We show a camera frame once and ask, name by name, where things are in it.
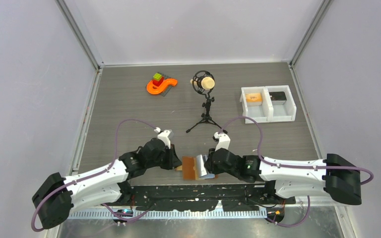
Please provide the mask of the brown card holder wallet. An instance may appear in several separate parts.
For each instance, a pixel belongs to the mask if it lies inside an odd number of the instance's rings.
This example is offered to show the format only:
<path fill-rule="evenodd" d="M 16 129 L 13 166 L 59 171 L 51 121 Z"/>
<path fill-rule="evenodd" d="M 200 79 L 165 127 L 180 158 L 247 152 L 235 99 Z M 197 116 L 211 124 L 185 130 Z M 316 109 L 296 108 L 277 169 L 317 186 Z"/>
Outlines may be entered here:
<path fill-rule="evenodd" d="M 195 179 L 195 158 L 196 157 L 182 157 L 182 165 L 175 169 L 176 172 L 182 172 L 183 180 L 196 180 Z"/>

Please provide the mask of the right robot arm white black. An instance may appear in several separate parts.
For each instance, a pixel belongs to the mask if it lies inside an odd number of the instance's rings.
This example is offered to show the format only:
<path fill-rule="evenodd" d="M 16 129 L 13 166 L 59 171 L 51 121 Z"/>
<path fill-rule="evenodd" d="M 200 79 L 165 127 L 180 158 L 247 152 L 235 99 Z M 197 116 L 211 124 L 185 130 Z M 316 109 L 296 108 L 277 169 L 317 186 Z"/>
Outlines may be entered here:
<path fill-rule="evenodd" d="M 330 197 L 346 205 L 362 204 L 360 171 L 337 154 L 310 161 L 278 160 L 258 155 L 235 155 L 211 149 L 204 167 L 209 173 L 227 173 L 239 180 L 264 181 L 264 199 L 277 203 L 293 196 Z"/>

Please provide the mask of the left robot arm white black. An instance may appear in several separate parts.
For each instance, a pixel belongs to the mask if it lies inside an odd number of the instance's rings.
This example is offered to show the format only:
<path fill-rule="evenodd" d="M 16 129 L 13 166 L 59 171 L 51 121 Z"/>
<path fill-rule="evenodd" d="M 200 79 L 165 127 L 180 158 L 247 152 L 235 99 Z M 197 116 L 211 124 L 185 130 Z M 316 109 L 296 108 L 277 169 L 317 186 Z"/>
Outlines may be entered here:
<path fill-rule="evenodd" d="M 114 202 L 127 205 L 132 199 L 130 179 L 153 167 L 172 170 L 181 164 L 174 144 L 168 146 L 162 140 L 152 138 L 144 146 L 122 154 L 106 166 L 75 176 L 62 177 L 59 172 L 53 173 L 32 197 L 36 208 L 32 230 L 39 232 L 54 228 L 74 212 L 95 205 Z"/>

